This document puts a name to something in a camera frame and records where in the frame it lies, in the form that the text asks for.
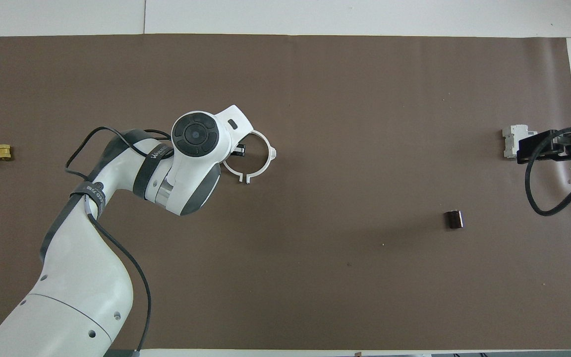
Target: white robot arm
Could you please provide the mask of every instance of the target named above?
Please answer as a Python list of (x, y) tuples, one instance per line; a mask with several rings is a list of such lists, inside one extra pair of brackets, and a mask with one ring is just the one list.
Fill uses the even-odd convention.
[(95, 218), (118, 189), (177, 215), (199, 210), (217, 185), (220, 163), (252, 130), (231, 106), (217, 115), (181, 116), (172, 127), (173, 148), (139, 129), (111, 140), (50, 226), (40, 278), (0, 325), (0, 357), (104, 355), (131, 310), (133, 289)]

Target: black strap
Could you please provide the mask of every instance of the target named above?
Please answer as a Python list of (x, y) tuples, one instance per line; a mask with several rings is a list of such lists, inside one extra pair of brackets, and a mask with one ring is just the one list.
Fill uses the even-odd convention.
[(142, 163), (138, 174), (136, 175), (136, 180), (133, 182), (133, 194), (142, 199), (145, 198), (145, 192), (147, 191), (147, 185), (149, 185), (149, 180), (151, 176), (154, 175), (156, 167), (160, 164), (160, 161), (165, 158), (166, 154), (173, 148), (165, 145), (159, 144), (154, 149), (149, 152), (145, 157), (145, 161)]
[(72, 191), (72, 193), (70, 193), (70, 197), (75, 194), (88, 195), (96, 203), (96, 206), (98, 207), (97, 217), (100, 217), (105, 209), (106, 202), (105, 193), (101, 187), (98, 187), (95, 183), (91, 183), (90, 181), (83, 181)]

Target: white circular clamp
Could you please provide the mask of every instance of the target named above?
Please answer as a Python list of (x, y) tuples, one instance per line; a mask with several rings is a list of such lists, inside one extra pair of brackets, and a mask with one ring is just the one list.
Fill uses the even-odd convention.
[[(259, 176), (260, 174), (263, 174), (263, 171), (266, 171), (266, 169), (268, 168), (268, 166), (270, 165), (270, 161), (274, 160), (277, 156), (277, 150), (270, 146), (270, 142), (268, 142), (268, 139), (266, 138), (265, 135), (263, 135), (262, 133), (253, 130), (250, 132), (251, 134), (257, 135), (258, 137), (262, 138), (263, 141), (266, 142), (266, 145), (268, 146), (268, 160), (266, 160), (266, 163), (263, 164), (263, 167), (261, 169), (259, 169), (256, 172), (253, 172), (251, 174), (246, 174), (246, 184), (250, 183), (250, 178), (251, 177), (255, 177), (255, 176)], [(235, 171), (233, 170), (228, 163), (226, 162), (226, 160), (224, 160), (224, 166), (226, 167), (226, 169), (228, 169), (228, 171), (230, 171), (232, 174), (235, 174), (237, 176), (239, 176), (239, 181), (243, 182), (244, 181), (244, 174), (242, 174), (239, 171)]]

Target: brown mat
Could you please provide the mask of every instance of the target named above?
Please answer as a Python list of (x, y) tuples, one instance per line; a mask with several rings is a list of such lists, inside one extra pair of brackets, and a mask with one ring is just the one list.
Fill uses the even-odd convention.
[[(0, 163), (0, 323), (39, 277), (79, 181), (63, 165), (91, 129), (170, 130), (230, 104), (277, 149), (265, 174), (224, 174), (182, 218), (121, 192), (100, 220), (150, 279), (145, 347), (571, 349), (571, 206), (536, 215), (501, 138), (571, 125), (564, 39), (0, 38), (0, 144), (16, 155)], [(571, 189), (571, 163), (534, 174), (545, 207)], [(144, 321), (132, 276), (113, 348)]]

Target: white electrical component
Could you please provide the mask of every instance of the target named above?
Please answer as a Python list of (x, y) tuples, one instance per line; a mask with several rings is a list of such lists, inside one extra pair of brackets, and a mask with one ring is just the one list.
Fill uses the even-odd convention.
[(519, 140), (533, 135), (537, 135), (537, 132), (528, 131), (528, 126), (524, 124), (510, 125), (504, 128), (501, 131), (501, 136), (506, 138), (504, 157), (508, 159), (516, 159), (517, 151), (519, 151)]

